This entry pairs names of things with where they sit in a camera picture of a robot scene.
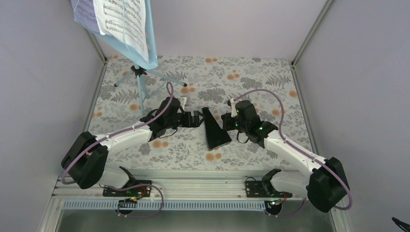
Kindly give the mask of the light blue music stand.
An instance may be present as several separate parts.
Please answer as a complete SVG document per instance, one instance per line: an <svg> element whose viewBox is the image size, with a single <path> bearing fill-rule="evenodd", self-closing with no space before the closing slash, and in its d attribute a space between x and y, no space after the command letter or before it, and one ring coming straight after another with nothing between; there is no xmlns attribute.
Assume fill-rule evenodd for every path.
<svg viewBox="0 0 410 232"><path fill-rule="evenodd" d="M143 79L144 75L148 73L153 74L155 76L161 77L164 81L174 82L181 86L187 86L187 83L178 81L173 79L169 76L163 75L159 72L154 71L155 68L158 66L157 61L157 50L155 44L155 36L154 36L154 29L153 29L153 21L152 21L152 12L151 12L151 4L149 0L145 0L146 4L146 41L148 46L148 54L149 54L149 61L145 61L141 55L139 55L135 49L131 48L130 50L126 49L124 43L118 41L116 38L110 35L101 35L99 32L99 28L97 25L96 16L94 13L94 6L93 0L73 0L71 1L71 5L73 8L74 13L74 20L84 27L86 30L91 32L97 38L101 39L102 41L109 44L115 50L126 56L133 62L130 71L122 77L119 81L115 83L115 86L118 87L122 84L126 79L130 77L131 74L134 74L136 77L136 84L138 87L138 94L139 94L139 103L142 106L146 99L151 98L153 95L156 94L155 91L149 93L145 80Z"/></svg>

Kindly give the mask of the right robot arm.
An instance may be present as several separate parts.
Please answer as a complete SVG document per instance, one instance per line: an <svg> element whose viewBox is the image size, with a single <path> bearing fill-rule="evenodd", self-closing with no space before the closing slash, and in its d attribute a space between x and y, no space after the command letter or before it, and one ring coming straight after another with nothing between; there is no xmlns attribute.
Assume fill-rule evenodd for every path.
<svg viewBox="0 0 410 232"><path fill-rule="evenodd" d="M265 174L262 191L266 196L291 193L307 198L316 209L327 213L348 194L350 188L338 159L326 159L294 144L278 126L262 121L248 100L231 99L228 105L231 112L221 117L224 130L244 133L250 142L285 157L297 169L296 172L272 169Z"/></svg>

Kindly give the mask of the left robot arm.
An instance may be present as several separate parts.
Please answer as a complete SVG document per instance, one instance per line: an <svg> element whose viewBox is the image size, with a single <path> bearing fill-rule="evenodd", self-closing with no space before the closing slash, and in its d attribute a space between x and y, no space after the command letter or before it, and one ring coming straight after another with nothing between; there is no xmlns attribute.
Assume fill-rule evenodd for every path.
<svg viewBox="0 0 410 232"><path fill-rule="evenodd" d="M130 195L136 181L126 168L108 165L108 156L162 138L167 129L199 127L205 115L199 111L185 111L184 106L179 99L167 97L158 109L130 127L100 135L89 131L81 133L61 161L63 175L69 175L71 182L81 189L104 185L123 196Z"/></svg>

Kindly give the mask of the black metronome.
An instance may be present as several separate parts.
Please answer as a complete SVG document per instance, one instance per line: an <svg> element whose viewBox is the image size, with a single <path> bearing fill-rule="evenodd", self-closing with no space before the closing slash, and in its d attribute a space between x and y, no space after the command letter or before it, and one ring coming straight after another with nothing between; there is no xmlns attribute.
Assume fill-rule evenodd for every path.
<svg viewBox="0 0 410 232"><path fill-rule="evenodd" d="M216 150L217 148L229 144L232 141L231 137L228 132L219 126L209 108L203 107L202 112L204 115L205 137L208 150Z"/></svg>

